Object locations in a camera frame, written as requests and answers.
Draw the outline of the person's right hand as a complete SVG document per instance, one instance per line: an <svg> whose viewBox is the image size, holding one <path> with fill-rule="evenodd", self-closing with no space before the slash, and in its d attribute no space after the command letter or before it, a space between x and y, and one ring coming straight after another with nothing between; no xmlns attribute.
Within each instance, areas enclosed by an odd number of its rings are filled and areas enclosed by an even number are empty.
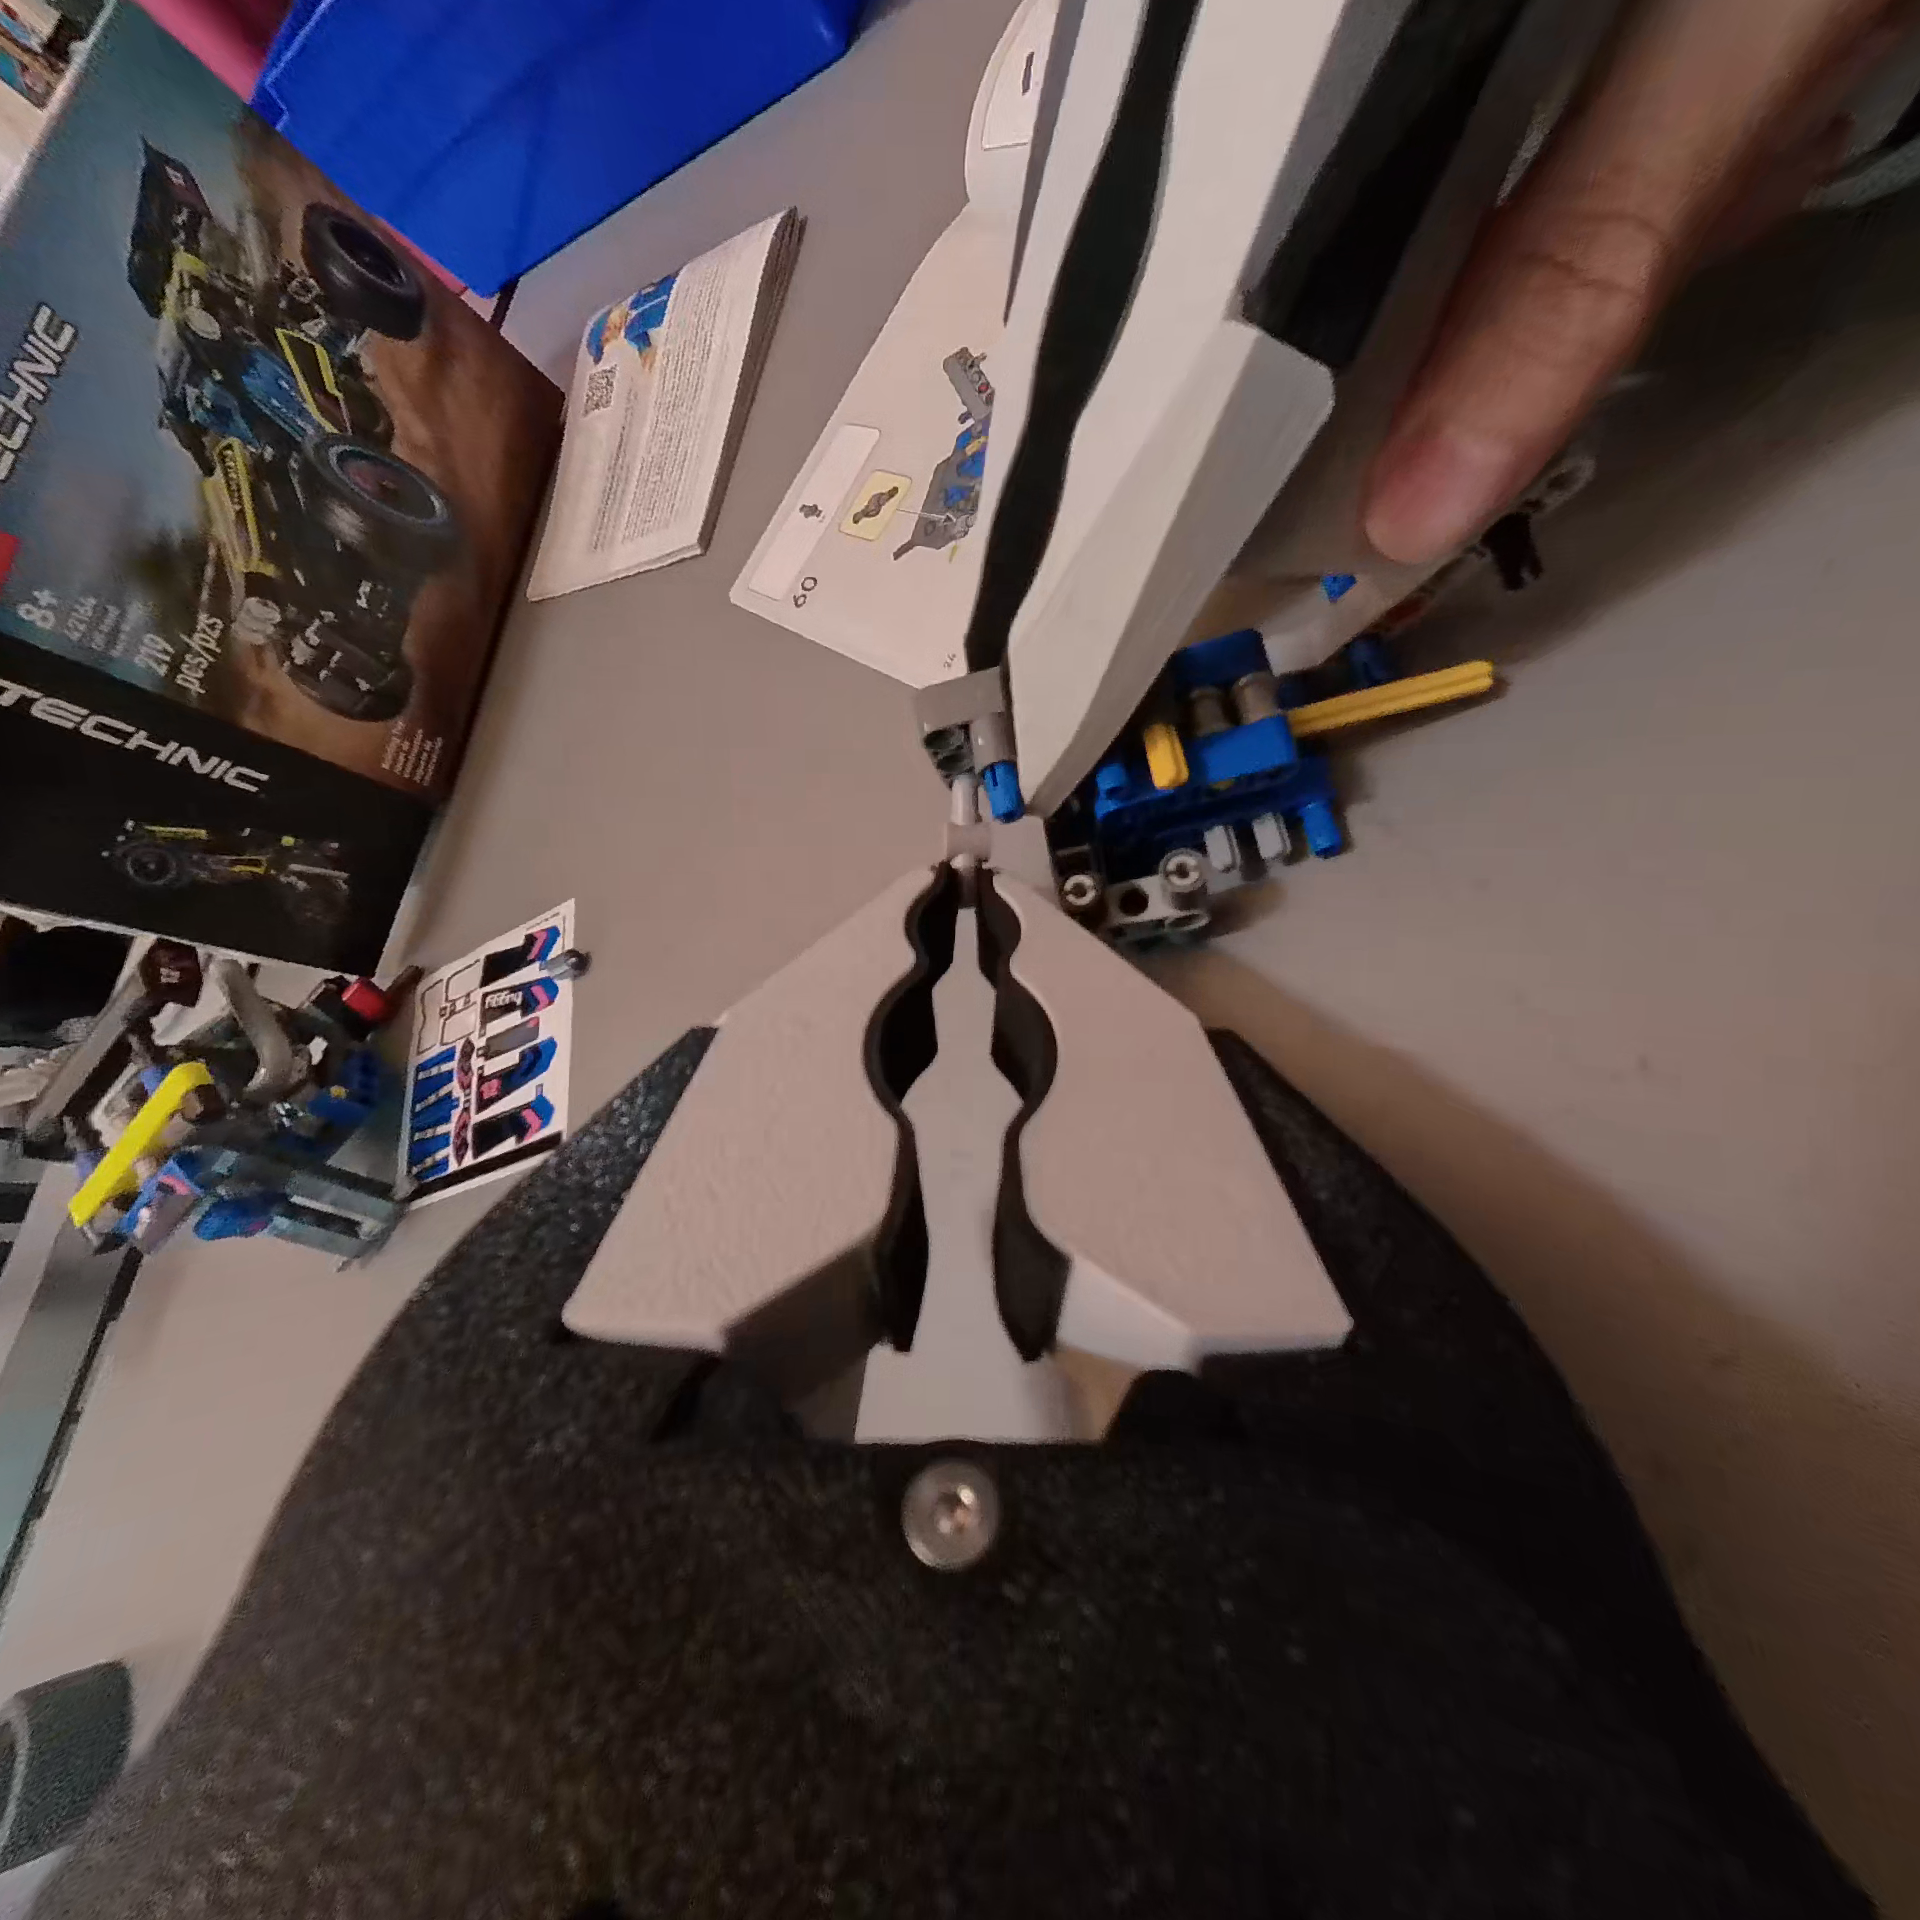
<svg viewBox="0 0 1920 1920"><path fill-rule="evenodd" d="M1568 442L1672 291L1796 210L1848 153L1857 88L1914 5L1626 5L1605 56L1478 235L1359 491L1422 567Z"/></svg>

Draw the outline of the blue grey lego chassis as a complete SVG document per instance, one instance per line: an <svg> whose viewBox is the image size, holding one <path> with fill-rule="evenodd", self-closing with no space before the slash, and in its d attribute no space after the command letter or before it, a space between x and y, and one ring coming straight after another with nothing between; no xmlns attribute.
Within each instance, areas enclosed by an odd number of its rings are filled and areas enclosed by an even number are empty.
<svg viewBox="0 0 1920 1920"><path fill-rule="evenodd" d="M1405 669L1397 640L1480 575L1509 592L1533 585L1537 522L1592 473L1590 445L1574 440L1473 543L1316 667L1278 671L1256 630L1183 647L1046 821L1063 912L1111 944L1183 944L1239 888L1303 856L1338 856L1348 831L1330 749L1498 687L1482 658Z"/></svg>

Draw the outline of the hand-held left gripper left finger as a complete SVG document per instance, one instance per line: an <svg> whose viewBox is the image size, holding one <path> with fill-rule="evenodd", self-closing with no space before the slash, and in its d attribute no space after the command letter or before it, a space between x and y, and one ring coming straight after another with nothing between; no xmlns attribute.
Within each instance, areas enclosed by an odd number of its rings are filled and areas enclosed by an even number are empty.
<svg viewBox="0 0 1920 1920"><path fill-rule="evenodd" d="M911 1349L927 1217L905 1096L940 1049L960 904L953 863L911 867L722 1015L566 1331L725 1360L791 1408Z"/></svg>

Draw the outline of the lego set cardboard box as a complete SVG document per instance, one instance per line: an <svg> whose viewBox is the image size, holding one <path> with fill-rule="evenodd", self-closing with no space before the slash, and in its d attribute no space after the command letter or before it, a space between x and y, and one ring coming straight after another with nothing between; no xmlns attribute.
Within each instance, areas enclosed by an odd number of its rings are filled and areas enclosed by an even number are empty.
<svg viewBox="0 0 1920 1920"><path fill-rule="evenodd" d="M559 391L136 5L1 241L4 904L373 970Z"/></svg>

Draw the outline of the grey lego connector piece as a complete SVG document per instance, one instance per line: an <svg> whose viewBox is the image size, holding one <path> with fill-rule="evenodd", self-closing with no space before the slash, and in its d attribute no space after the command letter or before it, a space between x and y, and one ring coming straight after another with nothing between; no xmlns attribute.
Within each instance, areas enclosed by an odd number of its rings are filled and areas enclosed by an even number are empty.
<svg viewBox="0 0 1920 1920"><path fill-rule="evenodd" d="M945 789L944 856L960 873L991 863L994 833L1023 818L1012 695L1002 664L918 690L924 753Z"/></svg>

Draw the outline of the open lego instruction booklet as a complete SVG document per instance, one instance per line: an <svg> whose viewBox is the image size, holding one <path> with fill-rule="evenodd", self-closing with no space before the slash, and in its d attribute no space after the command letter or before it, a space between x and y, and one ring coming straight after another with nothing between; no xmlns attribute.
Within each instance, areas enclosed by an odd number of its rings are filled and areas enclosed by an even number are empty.
<svg viewBox="0 0 1920 1920"><path fill-rule="evenodd" d="M924 255L730 587L911 687L969 671L996 350L1056 2L1023 2L966 126L966 200Z"/></svg>

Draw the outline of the lego sticker sheet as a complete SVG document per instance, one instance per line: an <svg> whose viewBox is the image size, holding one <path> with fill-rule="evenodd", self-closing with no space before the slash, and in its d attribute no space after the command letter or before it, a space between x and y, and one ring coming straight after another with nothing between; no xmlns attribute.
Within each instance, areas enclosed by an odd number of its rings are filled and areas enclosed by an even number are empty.
<svg viewBox="0 0 1920 1920"><path fill-rule="evenodd" d="M495 1184L564 1142L581 978L543 975L562 947L582 950L574 899L421 978L397 1142L408 1207Z"/></svg>

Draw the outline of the small folded paper leaflet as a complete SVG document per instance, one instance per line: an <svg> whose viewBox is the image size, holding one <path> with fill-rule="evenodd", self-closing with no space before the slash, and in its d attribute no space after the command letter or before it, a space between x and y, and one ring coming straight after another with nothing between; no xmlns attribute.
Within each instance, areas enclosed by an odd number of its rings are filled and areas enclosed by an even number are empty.
<svg viewBox="0 0 1920 1920"><path fill-rule="evenodd" d="M706 551L801 232L784 207L590 318L529 601Z"/></svg>

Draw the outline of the large blue plastic bin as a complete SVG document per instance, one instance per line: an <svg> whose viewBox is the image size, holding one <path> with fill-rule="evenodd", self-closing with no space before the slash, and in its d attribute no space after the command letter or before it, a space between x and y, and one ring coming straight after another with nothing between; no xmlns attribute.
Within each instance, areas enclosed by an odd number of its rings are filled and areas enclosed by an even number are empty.
<svg viewBox="0 0 1920 1920"><path fill-rule="evenodd" d="M252 106L477 295L836 62L862 2L301 2Z"/></svg>

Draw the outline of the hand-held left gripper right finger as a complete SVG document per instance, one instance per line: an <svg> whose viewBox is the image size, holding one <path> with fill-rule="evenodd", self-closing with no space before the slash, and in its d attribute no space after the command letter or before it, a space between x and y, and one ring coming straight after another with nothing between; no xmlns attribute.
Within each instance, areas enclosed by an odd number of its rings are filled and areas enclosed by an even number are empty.
<svg viewBox="0 0 1920 1920"><path fill-rule="evenodd" d="M1352 1313L1206 1027L1012 874L977 874L976 945L1016 1102L989 1233L1016 1370L1338 1349Z"/></svg>

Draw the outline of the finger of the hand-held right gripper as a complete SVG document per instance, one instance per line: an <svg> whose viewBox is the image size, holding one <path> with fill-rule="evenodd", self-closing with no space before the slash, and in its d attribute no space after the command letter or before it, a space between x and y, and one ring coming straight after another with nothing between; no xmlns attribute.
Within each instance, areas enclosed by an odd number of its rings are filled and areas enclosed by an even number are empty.
<svg viewBox="0 0 1920 1920"><path fill-rule="evenodd" d="M1010 280L1023 806L1145 696L1332 411L1256 289L1412 5L1064 5Z"/></svg>
<svg viewBox="0 0 1920 1920"><path fill-rule="evenodd" d="M996 350L966 671L1154 674L1205 599L1205 318L1159 245L1199 5L1058 5Z"/></svg>

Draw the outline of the yellow blue lego assembly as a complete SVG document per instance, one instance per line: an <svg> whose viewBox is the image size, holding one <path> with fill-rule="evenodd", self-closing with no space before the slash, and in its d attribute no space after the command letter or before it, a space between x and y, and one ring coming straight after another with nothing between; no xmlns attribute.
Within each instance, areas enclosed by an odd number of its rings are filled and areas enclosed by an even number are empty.
<svg viewBox="0 0 1920 1920"><path fill-rule="evenodd" d="M4 1130L77 1165L65 1217L98 1253L264 1233L352 1263L402 1210L343 1152L389 1091L378 1042L421 978L322 975L284 1001L236 957L138 942L68 1040L13 1043Z"/></svg>

